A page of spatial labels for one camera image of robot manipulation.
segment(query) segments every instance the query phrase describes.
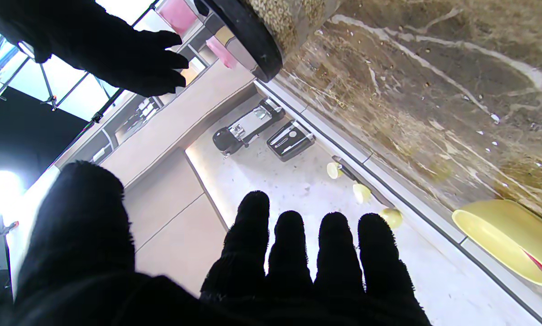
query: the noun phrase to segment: yellow bowl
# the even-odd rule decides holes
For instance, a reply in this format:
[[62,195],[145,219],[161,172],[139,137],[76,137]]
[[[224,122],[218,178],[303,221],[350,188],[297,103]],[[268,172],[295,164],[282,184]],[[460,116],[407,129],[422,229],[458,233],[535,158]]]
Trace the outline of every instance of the yellow bowl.
[[510,200],[468,204],[454,211],[456,225],[505,266],[542,285],[542,219]]
[[390,229],[396,229],[402,224],[402,213],[395,208],[384,208],[379,215],[390,226]]
[[337,162],[331,162],[331,163],[327,163],[327,175],[329,175],[329,177],[331,179],[337,179],[339,178],[340,176],[342,176],[342,171],[341,169],[339,168],[339,163]]

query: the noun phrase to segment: black glove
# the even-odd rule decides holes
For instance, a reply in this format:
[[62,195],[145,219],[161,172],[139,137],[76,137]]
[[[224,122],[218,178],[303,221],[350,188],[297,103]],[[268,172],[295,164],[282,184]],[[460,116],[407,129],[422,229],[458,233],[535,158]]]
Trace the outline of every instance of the black glove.
[[379,215],[365,214],[358,224],[366,290],[342,213],[329,213],[321,221],[315,282],[307,266],[304,223],[294,211],[282,213],[277,220],[265,275],[268,225],[267,195],[247,194],[225,237],[221,258],[203,283],[203,301],[269,324],[289,313],[339,325],[352,324],[350,320],[359,325],[430,324],[414,297],[406,265],[399,260],[394,235]]
[[55,54],[115,87],[149,97],[174,93],[186,80],[182,43],[168,31],[136,31],[92,0],[0,0],[0,33],[12,44],[33,46],[35,61]]

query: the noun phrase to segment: finger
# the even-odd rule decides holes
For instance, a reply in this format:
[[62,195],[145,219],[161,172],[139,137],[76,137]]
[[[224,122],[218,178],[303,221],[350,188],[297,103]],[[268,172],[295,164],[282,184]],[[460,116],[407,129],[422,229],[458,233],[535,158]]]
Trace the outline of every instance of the finger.
[[201,288],[202,299],[244,297],[261,293],[269,242],[269,198],[249,192],[238,207],[234,225]]
[[134,241],[123,196],[122,183],[109,171],[85,161],[66,165],[37,213],[17,298],[41,291],[45,284],[134,272]]
[[148,43],[161,50],[182,44],[180,35],[171,31],[139,31],[139,33]]
[[269,253],[267,295],[307,297],[313,289],[305,247],[304,221],[298,212],[279,216],[275,225],[275,243]]
[[366,214],[358,223],[358,237],[366,292],[378,297],[413,295],[410,275],[399,259],[394,234],[387,223],[378,214]]
[[171,50],[161,51],[160,64],[165,68],[171,69],[188,69],[189,61],[182,54],[172,52]]
[[364,293],[360,262],[342,213],[329,213],[321,221],[315,288],[322,295]]

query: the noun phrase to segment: fuzzy black glove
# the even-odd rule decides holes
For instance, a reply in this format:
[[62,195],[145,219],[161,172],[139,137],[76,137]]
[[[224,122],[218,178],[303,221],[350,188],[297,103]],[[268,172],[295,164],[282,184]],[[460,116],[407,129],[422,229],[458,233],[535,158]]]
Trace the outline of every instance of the fuzzy black glove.
[[93,0],[0,0],[0,33],[25,41],[35,61],[52,54],[115,87],[149,97],[174,93],[186,80],[182,55],[165,50],[182,43],[168,31],[136,31]]

